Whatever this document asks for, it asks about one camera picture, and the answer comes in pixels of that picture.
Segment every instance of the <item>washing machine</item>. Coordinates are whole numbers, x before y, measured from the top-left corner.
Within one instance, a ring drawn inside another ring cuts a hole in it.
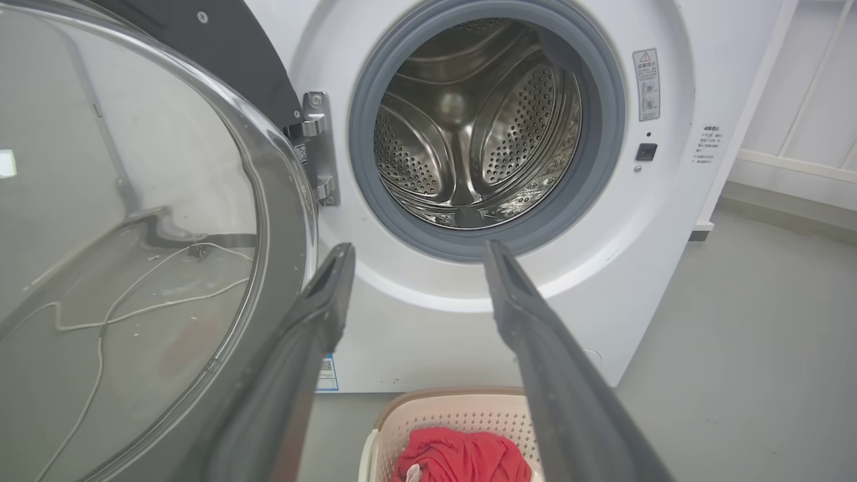
[[[499,239],[619,382],[734,136],[780,2],[250,0],[329,96],[357,247],[339,392],[519,384],[493,330]]]
[[[342,243],[310,388],[519,386],[489,240],[616,385],[780,9],[3,1],[4,477],[168,478]]]

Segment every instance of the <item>warning label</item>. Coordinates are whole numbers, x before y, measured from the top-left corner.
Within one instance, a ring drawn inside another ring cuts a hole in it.
[[[702,134],[699,135],[697,141],[696,152],[693,153],[693,164],[711,164],[714,162],[714,156],[720,142],[723,140],[723,134],[720,133],[720,126],[705,125],[702,128]]]
[[[633,57],[640,94],[640,120],[657,119],[661,116],[661,77],[658,73],[657,50],[635,51]]]

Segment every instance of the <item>screw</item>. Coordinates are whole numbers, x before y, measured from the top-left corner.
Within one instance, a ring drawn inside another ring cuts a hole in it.
[[[321,102],[321,94],[314,93],[309,96],[309,104],[314,108],[318,109],[319,107],[321,107]]]

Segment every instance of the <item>gray rubber seal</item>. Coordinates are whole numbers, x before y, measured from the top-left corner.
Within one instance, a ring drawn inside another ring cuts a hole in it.
[[[547,198],[520,218],[497,227],[460,231],[419,220],[390,196],[373,154],[375,118],[387,85],[423,42],[456,24],[502,17],[531,24],[546,55],[578,78],[583,125],[568,172]],[[379,43],[354,92],[349,149],[357,185],[384,226],[432,256],[480,262],[485,240],[498,239],[515,255],[562,234],[601,194],[625,133],[625,95],[614,56],[601,34],[563,0],[434,0],[407,15]]]

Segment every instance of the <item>barcode sticker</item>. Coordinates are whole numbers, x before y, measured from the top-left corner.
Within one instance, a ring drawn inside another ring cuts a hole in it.
[[[321,360],[319,382],[315,386],[317,392],[338,392],[339,383],[336,380],[336,368],[333,366],[333,355],[327,355]]]

